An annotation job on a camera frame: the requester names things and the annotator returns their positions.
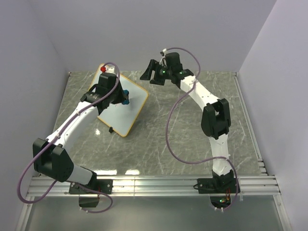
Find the blue whiteboard eraser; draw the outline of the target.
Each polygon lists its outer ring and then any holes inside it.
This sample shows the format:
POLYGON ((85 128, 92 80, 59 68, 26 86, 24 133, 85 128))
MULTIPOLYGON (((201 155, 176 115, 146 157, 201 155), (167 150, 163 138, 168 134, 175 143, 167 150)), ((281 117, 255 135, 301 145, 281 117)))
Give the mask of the blue whiteboard eraser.
POLYGON ((124 100, 122 104, 128 105, 129 104, 129 91, 128 90, 123 90, 123 97, 124 97, 124 100))

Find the yellow framed whiteboard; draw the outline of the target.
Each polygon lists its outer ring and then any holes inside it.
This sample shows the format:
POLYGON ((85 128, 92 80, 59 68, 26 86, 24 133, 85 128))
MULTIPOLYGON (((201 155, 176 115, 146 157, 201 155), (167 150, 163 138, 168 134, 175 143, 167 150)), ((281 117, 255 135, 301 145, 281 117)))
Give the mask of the yellow framed whiteboard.
POLYGON ((129 91, 129 104, 110 104, 98 116, 98 119, 108 127, 112 127, 114 132, 121 137, 126 137, 145 105, 149 93, 143 87, 123 75, 120 75, 120 83, 123 90, 129 91))

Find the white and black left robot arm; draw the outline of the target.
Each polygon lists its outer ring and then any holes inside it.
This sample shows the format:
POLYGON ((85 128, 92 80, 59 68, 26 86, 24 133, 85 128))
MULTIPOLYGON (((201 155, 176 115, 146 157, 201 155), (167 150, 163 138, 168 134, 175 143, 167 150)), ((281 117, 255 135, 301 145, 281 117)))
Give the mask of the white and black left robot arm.
POLYGON ((107 72, 100 74, 98 83, 82 95, 66 121, 47 138, 35 140, 34 170, 59 182, 79 183, 85 193, 95 192, 98 183, 96 174, 74 164, 69 155, 70 149, 103 110, 127 99, 128 95, 121 87, 119 76, 107 72))

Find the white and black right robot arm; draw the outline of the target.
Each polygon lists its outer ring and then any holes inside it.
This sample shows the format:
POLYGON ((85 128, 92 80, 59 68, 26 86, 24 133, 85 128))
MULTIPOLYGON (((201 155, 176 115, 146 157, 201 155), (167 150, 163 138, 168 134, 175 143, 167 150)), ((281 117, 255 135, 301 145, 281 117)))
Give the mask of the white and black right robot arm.
POLYGON ((161 61, 151 59, 140 79, 160 86, 170 80, 201 108, 201 129, 210 141, 210 160, 213 166, 212 178, 198 180, 196 188, 202 193, 223 193, 235 186, 236 180, 228 150, 228 133, 231 126, 229 102, 213 95, 191 70, 184 69, 177 52, 163 55, 161 61))

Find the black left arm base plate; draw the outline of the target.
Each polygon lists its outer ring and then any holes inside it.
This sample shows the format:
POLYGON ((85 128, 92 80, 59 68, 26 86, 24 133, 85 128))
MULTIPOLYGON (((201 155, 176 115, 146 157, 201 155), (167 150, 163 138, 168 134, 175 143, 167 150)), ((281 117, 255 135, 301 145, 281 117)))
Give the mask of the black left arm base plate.
POLYGON ((112 179, 96 179, 94 182, 81 185, 80 187, 77 183, 70 183, 69 194, 90 194, 92 191, 98 191, 105 194, 111 194, 113 188, 112 179))

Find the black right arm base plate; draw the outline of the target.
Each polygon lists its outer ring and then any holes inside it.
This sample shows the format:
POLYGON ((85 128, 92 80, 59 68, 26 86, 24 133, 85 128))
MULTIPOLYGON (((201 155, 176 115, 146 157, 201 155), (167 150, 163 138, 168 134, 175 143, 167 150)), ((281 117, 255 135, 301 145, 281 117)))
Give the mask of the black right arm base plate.
POLYGON ((236 181, 222 180, 219 178, 199 178, 197 183, 193 186, 199 194, 226 194, 236 193, 236 181))

